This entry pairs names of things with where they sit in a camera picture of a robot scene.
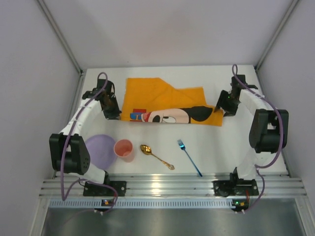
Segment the orange Mickey Mouse cloth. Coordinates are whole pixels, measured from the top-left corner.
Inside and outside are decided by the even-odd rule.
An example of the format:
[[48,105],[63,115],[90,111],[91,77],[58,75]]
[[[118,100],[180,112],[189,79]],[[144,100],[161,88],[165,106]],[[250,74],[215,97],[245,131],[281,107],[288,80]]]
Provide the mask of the orange Mickey Mouse cloth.
[[202,87],[174,88],[161,78],[128,78],[121,120],[222,126],[223,111],[206,103]]

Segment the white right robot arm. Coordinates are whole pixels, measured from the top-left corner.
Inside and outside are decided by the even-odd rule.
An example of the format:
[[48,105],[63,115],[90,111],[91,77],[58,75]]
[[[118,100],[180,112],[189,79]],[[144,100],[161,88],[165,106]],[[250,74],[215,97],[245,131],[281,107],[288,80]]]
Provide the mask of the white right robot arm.
[[247,108],[253,120],[249,131],[251,148],[236,171],[239,178],[252,180],[256,170],[272,166],[286,146],[289,113],[267,101],[257,86],[247,84],[245,75],[231,78],[231,90],[221,91],[215,112],[223,110],[225,117],[232,117],[239,104]]

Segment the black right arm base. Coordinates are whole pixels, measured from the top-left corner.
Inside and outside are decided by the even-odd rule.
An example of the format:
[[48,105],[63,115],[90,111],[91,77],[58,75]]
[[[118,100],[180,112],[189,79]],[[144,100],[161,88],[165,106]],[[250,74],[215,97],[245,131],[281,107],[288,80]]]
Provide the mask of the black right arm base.
[[229,180],[216,180],[213,182],[215,196],[258,196],[259,190],[255,179],[244,180],[239,178],[237,169],[235,168],[229,174]]

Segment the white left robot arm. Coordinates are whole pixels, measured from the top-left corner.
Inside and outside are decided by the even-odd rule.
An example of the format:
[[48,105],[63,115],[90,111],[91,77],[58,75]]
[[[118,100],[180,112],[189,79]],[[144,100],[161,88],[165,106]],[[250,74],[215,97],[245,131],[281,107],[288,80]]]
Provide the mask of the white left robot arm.
[[83,134],[88,132],[94,119],[103,114],[108,120],[119,120],[121,111],[115,96],[115,86],[108,80],[107,74],[102,72],[98,77],[97,85],[86,91],[77,111],[66,127],[49,138],[49,147],[52,167],[66,174],[76,175],[87,181],[105,184],[108,173],[91,163]]

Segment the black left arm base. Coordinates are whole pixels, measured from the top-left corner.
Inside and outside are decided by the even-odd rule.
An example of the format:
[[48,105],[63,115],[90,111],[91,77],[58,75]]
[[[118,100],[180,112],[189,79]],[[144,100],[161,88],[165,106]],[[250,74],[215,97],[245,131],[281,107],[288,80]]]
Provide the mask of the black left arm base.
[[124,197],[126,193],[126,181],[110,181],[108,187],[79,181],[84,187],[83,196],[85,197]]

